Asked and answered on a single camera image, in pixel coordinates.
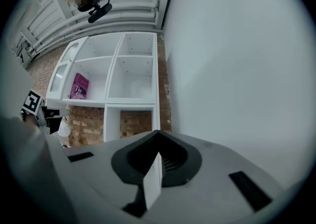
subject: purple book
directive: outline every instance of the purple book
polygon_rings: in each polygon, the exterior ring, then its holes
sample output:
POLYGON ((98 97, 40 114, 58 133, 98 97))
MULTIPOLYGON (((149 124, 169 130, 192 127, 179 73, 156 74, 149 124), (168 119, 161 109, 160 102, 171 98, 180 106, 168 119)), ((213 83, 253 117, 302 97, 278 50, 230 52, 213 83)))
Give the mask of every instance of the purple book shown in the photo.
POLYGON ((88 91, 89 80, 77 73, 73 87, 70 92, 70 99, 85 99, 88 91))

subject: headset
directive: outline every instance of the headset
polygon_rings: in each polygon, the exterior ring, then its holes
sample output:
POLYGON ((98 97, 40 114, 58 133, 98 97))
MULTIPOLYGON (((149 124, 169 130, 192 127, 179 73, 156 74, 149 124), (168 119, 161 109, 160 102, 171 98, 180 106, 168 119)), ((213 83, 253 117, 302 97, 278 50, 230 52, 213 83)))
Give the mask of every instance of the headset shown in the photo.
POLYGON ((104 5, 103 7, 101 7, 98 4, 98 1, 100 0, 84 0, 78 5, 78 10, 80 12, 85 12, 94 8, 93 10, 89 12, 89 15, 90 15, 90 17, 88 18, 89 23, 94 23, 96 20, 106 15, 112 9, 110 0, 108 0, 108 3, 104 5))

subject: wall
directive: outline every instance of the wall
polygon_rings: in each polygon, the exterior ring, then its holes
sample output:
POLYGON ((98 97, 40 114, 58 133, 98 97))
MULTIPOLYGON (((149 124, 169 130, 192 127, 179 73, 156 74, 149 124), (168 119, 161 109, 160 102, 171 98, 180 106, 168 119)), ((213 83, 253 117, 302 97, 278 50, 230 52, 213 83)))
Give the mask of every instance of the wall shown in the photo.
POLYGON ((172 129, 230 147, 285 188, 315 151, 315 33, 299 0, 171 0, 172 129))

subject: book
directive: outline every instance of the book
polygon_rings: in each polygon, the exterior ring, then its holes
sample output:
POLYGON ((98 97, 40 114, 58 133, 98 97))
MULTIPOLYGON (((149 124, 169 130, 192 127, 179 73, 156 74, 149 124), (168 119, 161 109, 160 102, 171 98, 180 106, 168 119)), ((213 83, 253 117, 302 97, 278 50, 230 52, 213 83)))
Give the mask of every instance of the book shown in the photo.
POLYGON ((88 91, 89 80, 77 73, 70 92, 70 99, 85 99, 88 91))

